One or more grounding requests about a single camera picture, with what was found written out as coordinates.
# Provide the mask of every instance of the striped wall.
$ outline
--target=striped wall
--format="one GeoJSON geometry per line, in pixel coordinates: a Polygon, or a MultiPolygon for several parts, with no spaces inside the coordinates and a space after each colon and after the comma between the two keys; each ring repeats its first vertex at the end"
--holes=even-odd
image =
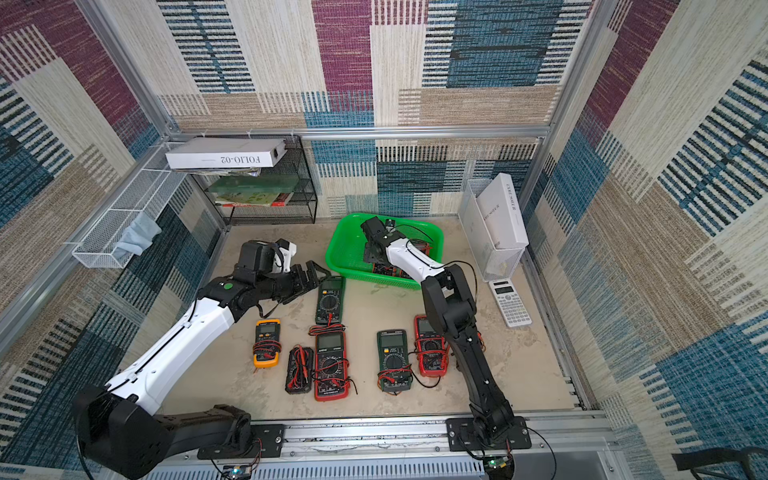
{"type": "Polygon", "coordinates": [[[768,447],[767,25],[765,2],[619,1],[525,210],[635,478],[768,447]]]}
{"type": "MultiPolygon", "coordinates": [[[[183,131],[548,124],[592,12],[592,0],[101,5],[183,131]]],[[[531,155],[500,149],[536,140],[475,140],[459,153],[437,139],[308,143],[320,217],[420,216],[456,214],[460,188],[480,172],[522,184],[531,155]]]]}
{"type": "Polygon", "coordinates": [[[185,180],[149,249],[124,270],[77,267],[0,359],[4,478],[81,475],[71,400],[134,362],[191,304],[220,236],[205,202],[185,180]]]}
{"type": "MultiPolygon", "coordinates": [[[[74,1],[0,8],[4,310],[159,135],[74,1]]],[[[225,76],[218,88],[239,80],[225,76]]],[[[199,110],[194,99],[175,101],[199,110]]],[[[84,478],[72,396],[133,362],[187,308],[219,236],[204,202],[182,184],[150,249],[125,270],[76,268],[0,358],[1,477],[84,478]]]]}

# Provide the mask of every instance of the red multimeter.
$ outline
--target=red multimeter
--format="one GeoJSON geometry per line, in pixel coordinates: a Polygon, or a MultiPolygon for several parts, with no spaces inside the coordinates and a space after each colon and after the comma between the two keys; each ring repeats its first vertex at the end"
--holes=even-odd
{"type": "Polygon", "coordinates": [[[320,333],[315,347],[315,400],[343,399],[349,395],[344,332],[320,333]]]}
{"type": "Polygon", "coordinates": [[[416,358],[422,376],[440,377],[448,371],[448,343],[429,325],[425,315],[417,315],[413,322],[416,329],[416,358]]]}

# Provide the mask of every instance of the yellow multimeter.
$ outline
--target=yellow multimeter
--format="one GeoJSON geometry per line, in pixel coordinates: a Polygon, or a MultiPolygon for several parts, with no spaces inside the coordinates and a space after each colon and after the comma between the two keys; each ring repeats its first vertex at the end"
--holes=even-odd
{"type": "Polygon", "coordinates": [[[256,322],[253,365],[258,369],[266,369],[277,365],[281,349],[280,321],[278,319],[267,319],[256,322]]]}

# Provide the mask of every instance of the white wire basket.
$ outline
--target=white wire basket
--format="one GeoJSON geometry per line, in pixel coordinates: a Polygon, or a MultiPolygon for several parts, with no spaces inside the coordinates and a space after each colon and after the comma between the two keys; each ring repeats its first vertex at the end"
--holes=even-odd
{"type": "Polygon", "coordinates": [[[87,268],[125,268],[132,253],[115,254],[123,230],[139,213],[156,220],[187,174],[172,171],[166,147],[158,147],[146,164],[85,234],[72,255],[87,268]]]}

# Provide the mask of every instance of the metal bar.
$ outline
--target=metal bar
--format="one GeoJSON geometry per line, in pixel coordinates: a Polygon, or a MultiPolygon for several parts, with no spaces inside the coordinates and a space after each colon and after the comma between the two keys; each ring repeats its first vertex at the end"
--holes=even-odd
{"type": "Polygon", "coordinates": [[[563,117],[566,112],[571,110],[574,96],[581,86],[581,82],[584,80],[587,65],[589,65],[592,57],[594,57],[597,51],[598,40],[604,34],[608,22],[611,20],[611,16],[616,9],[617,3],[618,0],[600,0],[600,3],[595,8],[595,13],[592,20],[589,22],[587,33],[584,36],[584,44],[581,46],[581,49],[574,60],[573,70],[568,75],[568,80],[563,87],[560,101],[552,114],[552,121],[550,123],[551,131],[542,142],[533,163],[531,163],[531,166],[528,169],[528,173],[525,175],[523,187],[520,196],[518,197],[518,202],[523,210],[525,210],[528,201],[531,199],[533,189],[538,181],[538,176],[541,174],[541,170],[544,169],[544,164],[547,161],[549,147],[555,137],[560,133],[559,130],[563,117]]]}
{"type": "Polygon", "coordinates": [[[172,131],[171,141],[195,137],[227,135],[299,135],[304,140],[372,140],[413,138],[500,138],[545,137],[548,125],[448,125],[439,127],[338,127],[338,128],[258,128],[252,130],[172,131]]]}
{"type": "Polygon", "coordinates": [[[56,294],[61,284],[72,270],[80,263],[72,256],[72,251],[83,240],[85,234],[98,222],[109,207],[120,197],[131,181],[141,172],[155,155],[161,145],[149,148],[144,156],[134,165],[128,175],[117,184],[112,192],[99,202],[61,248],[38,271],[27,288],[3,310],[0,315],[0,356],[3,356],[14,341],[24,332],[27,325],[40,313],[40,310],[56,294]]]}
{"type": "Polygon", "coordinates": [[[593,405],[591,404],[591,400],[587,395],[587,390],[584,387],[587,384],[587,380],[582,378],[578,369],[576,369],[572,357],[574,353],[566,348],[563,332],[561,332],[558,326],[552,322],[554,309],[549,303],[547,296],[544,294],[544,286],[541,283],[541,278],[538,275],[538,271],[536,270],[536,266],[533,263],[533,259],[531,258],[528,249],[523,253],[521,263],[523,272],[525,272],[525,278],[528,280],[528,285],[531,286],[531,292],[533,293],[534,300],[536,300],[536,306],[541,313],[541,320],[544,322],[544,326],[547,329],[554,355],[557,357],[558,363],[560,363],[560,367],[563,369],[563,373],[566,376],[571,377],[573,386],[576,389],[576,394],[581,400],[582,407],[589,410],[593,405]]]}
{"type": "Polygon", "coordinates": [[[131,60],[131,56],[123,47],[120,39],[115,33],[114,27],[108,16],[101,10],[97,0],[74,0],[74,3],[80,8],[83,16],[96,32],[96,36],[101,40],[104,50],[107,51],[123,79],[136,97],[136,101],[144,110],[149,121],[154,125],[160,136],[168,133],[170,118],[167,116],[165,108],[161,105],[157,97],[144,81],[138,69],[131,60]]]}

